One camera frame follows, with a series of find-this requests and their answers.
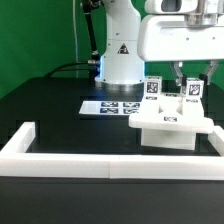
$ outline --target warning label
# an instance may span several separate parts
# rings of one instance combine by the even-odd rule
[[[117,52],[118,54],[129,54],[127,46],[125,44],[122,44],[121,48]]]

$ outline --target black cable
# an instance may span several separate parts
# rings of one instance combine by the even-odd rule
[[[76,66],[76,65],[88,65],[88,62],[75,62],[75,63],[68,63],[68,64],[61,65],[61,66],[53,69],[52,71],[48,72],[46,75],[44,75],[44,77],[50,78],[58,70],[61,70],[63,68],[67,68],[67,67],[71,67],[71,66]]]
[[[80,69],[59,69],[54,71],[54,73],[51,74],[51,76],[57,72],[70,72],[70,71],[94,71],[94,69],[88,69],[88,68],[80,68]]]

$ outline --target cable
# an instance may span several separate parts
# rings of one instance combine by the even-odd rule
[[[52,71],[48,72],[46,75],[44,75],[44,77],[50,78],[55,72],[62,70],[63,68],[67,68],[67,67],[71,67],[71,66],[75,66],[75,65],[88,65],[88,62],[75,62],[75,63],[61,65],[61,66],[53,69]]]
[[[78,35],[77,35],[77,23],[76,23],[76,0],[73,0],[73,27],[74,27],[74,38],[75,38],[75,59],[79,60],[79,49],[78,49]]]

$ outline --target white block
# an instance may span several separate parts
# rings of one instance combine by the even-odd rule
[[[204,81],[197,78],[188,78],[186,86],[181,87],[181,94],[185,97],[202,98]]]
[[[24,122],[19,130],[13,135],[0,154],[24,153],[36,137],[35,123]]]
[[[195,139],[195,132],[142,129],[141,144],[152,147],[194,150]]]
[[[208,140],[217,152],[224,156],[224,130],[220,126],[214,127],[213,133],[208,135]]]
[[[200,98],[183,98],[182,115],[192,119],[203,118],[204,109]]]
[[[147,76],[144,83],[144,96],[159,96],[162,91],[161,76]]]

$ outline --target white border frame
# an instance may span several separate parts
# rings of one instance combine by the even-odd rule
[[[35,136],[34,122],[20,127],[0,152],[0,176],[224,180],[224,157],[26,153]]]

